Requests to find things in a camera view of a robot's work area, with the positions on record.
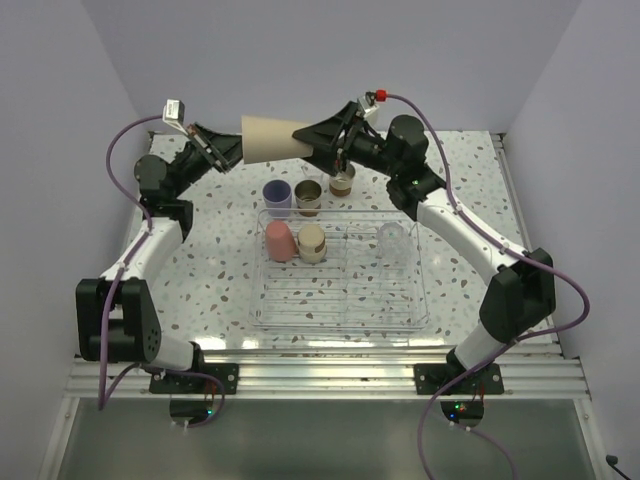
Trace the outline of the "tall beige cup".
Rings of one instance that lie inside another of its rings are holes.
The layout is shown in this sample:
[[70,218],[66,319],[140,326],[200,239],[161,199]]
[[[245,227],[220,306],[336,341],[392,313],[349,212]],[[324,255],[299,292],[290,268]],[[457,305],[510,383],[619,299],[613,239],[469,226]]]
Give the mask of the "tall beige cup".
[[246,165],[311,156],[313,148],[293,137],[307,124],[266,117],[241,118],[242,153]]

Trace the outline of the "purple cup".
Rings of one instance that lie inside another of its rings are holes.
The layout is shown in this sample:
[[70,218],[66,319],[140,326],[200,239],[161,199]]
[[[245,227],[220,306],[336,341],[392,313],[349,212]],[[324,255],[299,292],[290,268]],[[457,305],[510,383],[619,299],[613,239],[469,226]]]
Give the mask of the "purple cup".
[[262,189],[267,212],[275,219],[287,218],[291,211],[292,189],[288,182],[274,179]]

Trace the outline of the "pink cup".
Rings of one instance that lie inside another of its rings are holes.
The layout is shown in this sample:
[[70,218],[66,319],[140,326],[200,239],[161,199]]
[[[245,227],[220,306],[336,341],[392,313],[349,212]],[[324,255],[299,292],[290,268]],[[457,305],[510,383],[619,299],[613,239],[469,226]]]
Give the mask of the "pink cup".
[[265,246],[269,257],[280,263],[290,261],[297,246],[289,226],[281,220],[271,221],[265,230]]

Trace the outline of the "clear glass tumbler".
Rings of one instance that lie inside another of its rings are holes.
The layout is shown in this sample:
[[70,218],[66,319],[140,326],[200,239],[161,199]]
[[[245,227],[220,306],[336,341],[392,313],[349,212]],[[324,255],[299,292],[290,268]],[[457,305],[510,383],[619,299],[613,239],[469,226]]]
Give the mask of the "clear glass tumbler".
[[397,222],[383,224],[376,233],[379,257],[389,262],[404,262],[411,253],[408,231]]

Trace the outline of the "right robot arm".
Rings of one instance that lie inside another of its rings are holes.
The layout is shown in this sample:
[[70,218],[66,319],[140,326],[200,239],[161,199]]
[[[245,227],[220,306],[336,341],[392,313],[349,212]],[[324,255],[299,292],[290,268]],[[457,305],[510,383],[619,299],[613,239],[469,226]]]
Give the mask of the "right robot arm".
[[483,279],[487,290],[479,323],[446,357],[443,374],[454,391],[470,391],[485,363],[555,311],[551,256],[509,243],[457,199],[450,167],[438,175],[427,163],[429,145],[443,146],[422,113],[394,117],[380,135],[363,108],[350,102],[332,117],[294,130],[292,137],[310,148],[305,161],[325,173],[337,175],[356,163],[388,176],[393,205],[439,235]]

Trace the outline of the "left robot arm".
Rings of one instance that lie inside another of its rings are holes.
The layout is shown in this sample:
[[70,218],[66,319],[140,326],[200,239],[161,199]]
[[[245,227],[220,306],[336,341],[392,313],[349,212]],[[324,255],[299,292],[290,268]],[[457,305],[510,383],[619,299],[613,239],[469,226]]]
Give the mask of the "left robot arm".
[[195,343],[162,332],[151,287],[193,227],[194,206],[182,194],[212,170],[231,171],[243,154],[239,135],[197,123],[188,126],[186,138],[172,161],[147,154],[135,163],[140,229],[109,269],[79,282],[75,297],[83,359],[173,370],[175,384],[193,393],[207,383],[208,369],[197,361]]

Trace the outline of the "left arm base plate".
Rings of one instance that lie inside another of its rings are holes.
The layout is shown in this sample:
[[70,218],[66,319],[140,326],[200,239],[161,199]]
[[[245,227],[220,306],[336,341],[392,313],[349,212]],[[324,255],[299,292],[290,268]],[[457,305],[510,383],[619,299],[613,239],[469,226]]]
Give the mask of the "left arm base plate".
[[149,392],[166,395],[217,393],[234,395],[240,378],[237,363],[208,363],[201,372],[154,373]]

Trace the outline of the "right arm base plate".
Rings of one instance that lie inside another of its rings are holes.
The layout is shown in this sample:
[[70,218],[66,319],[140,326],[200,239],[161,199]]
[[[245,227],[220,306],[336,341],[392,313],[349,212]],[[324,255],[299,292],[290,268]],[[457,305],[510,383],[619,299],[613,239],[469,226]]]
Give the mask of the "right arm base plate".
[[413,366],[413,379],[418,395],[502,395],[505,387],[500,367],[491,363],[479,371],[460,373],[444,363],[418,363]]

